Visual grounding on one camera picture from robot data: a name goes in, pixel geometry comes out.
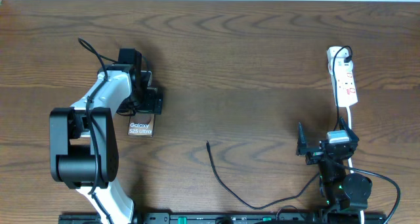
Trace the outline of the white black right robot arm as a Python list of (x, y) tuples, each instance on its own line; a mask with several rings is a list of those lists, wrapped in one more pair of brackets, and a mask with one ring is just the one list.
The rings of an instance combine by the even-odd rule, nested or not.
[(327, 207), (320, 211), (322, 217), (330, 213), (357, 215), (368, 207), (371, 179), (359, 173), (347, 173), (343, 162), (351, 158), (359, 138), (343, 118), (338, 131), (327, 133), (327, 139), (309, 146), (301, 124), (298, 125), (296, 155), (304, 156), (306, 164), (317, 165), (320, 170), (322, 193)]

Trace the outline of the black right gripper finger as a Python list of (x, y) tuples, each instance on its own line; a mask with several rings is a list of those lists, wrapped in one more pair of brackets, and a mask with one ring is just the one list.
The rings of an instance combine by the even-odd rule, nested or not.
[(358, 136), (353, 132), (353, 130), (351, 130), (351, 128), (349, 128), (349, 125), (346, 123), (343, 117), (339, 118), (339, 127), (341, 130), (344, 130), (347, 133), (350, 142), (358, 142)]
[(305, 133), (304, 133), (301, 122), (299, 122), (296, 155), (298, 156), (305, 155), (307, 148), (308, 148), (308, 143), (306, 141)]

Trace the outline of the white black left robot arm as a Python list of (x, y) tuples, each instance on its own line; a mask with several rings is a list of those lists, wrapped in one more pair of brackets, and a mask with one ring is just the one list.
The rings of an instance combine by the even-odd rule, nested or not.
[(51, 176), (82, 194), (96, 210), (59, 215), (59, 223), (143, 223), (143, 214), (117, 179), (119, 153), (113, 122), (136, 86), (150, 86), (151, 73), (141, 74), (130, 64), (111, 65), (98, 71), (85, 96), (51, 111)]

